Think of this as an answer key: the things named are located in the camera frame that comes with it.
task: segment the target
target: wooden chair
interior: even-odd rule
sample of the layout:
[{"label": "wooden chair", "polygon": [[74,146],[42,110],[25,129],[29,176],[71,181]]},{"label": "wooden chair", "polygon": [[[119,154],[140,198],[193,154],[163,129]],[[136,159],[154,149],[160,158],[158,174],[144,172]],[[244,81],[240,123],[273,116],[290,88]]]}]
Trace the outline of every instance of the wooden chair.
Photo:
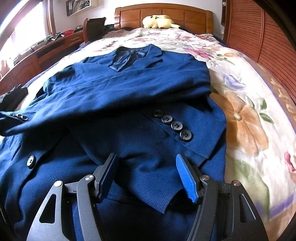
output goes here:
[{"label": "wooden chair", "polygon": [[83,23],[84,42],[94,41],[104,32],[106,18],[86,18]]}]

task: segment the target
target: bed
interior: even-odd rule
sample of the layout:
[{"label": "bed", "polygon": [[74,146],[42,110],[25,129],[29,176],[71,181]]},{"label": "bed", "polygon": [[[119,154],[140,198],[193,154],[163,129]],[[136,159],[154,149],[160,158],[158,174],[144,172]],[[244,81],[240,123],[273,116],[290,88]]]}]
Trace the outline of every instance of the bed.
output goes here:
[{"label": "bed", "polygon": [[[144,17],[161,14],[169,15],[194,34],[174,28],[142,28]],[[135,29],[120,29],[127,26]],[[162,50],[193,55],[206,62],[211,76],[210,97],[227,119],[225,181],[242,182],[264,222],[269,240],[276,240],[296,210],[296,111],[284,85],[256,61],[235,50],[239,47],[220,45],[212,36],[210,11],[178,4],[132,5],[115,10],[115,28],[118,30],[64,57],[37,78],[17,110],[28,106],[45,81],[66,66],[110,53],[120,46],[154,44]]]}]

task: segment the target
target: red basket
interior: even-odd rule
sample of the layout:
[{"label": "red basket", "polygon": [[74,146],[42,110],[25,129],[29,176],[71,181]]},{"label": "red basket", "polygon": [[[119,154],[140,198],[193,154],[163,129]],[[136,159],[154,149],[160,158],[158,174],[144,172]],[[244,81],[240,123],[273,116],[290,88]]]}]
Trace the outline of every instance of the red basket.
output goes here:
[{"label": "red basket", "polygon": [[74,30],[73,29],[67,30],[67,31],[63,32],[63,34],[66,35],[66,36],[69,36],[69,35],[71,35],[73,33],[74,33]]}]

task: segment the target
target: floral bedspread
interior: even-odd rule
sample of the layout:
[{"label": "floral bedspread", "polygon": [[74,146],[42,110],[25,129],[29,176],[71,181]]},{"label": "floral bedspread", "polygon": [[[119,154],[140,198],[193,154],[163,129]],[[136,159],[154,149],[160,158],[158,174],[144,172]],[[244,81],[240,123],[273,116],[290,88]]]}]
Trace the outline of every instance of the floral bedspread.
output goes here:
[{"label": "floral bedspread", "polygon": [[194,36],[174,28],[110,32],[103,39],[64,57],[33,82],[28,88],[29,95],[18,109],[28,106],[44,82],[67,65],[89,56],[107,54],[119,46],[138,48],[148,44],[162,50],[189,53],[207,63],[211,76],[210,96],[227,119],[225,181],[242,182],[264,221],[269,240],[276,240],[296,210],[295,132],[250,59],[236,50],[222,47],[210,34]]}]

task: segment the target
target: wooden desk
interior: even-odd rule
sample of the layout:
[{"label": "wooden desk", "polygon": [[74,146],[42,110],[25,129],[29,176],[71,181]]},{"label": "wooden desk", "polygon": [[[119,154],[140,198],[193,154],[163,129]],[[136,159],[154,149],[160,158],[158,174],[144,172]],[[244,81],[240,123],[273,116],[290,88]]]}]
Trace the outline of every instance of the wooden desk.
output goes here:
[{"label": "wooden desk", "polygon": [[79,31],[36,50],[22,59],[3,76],[0,80],[0,94],[10,91],[14,86],[18,86],[19,84],[26,84],[64,56],[78,49],[83,41],[83,32]]}]

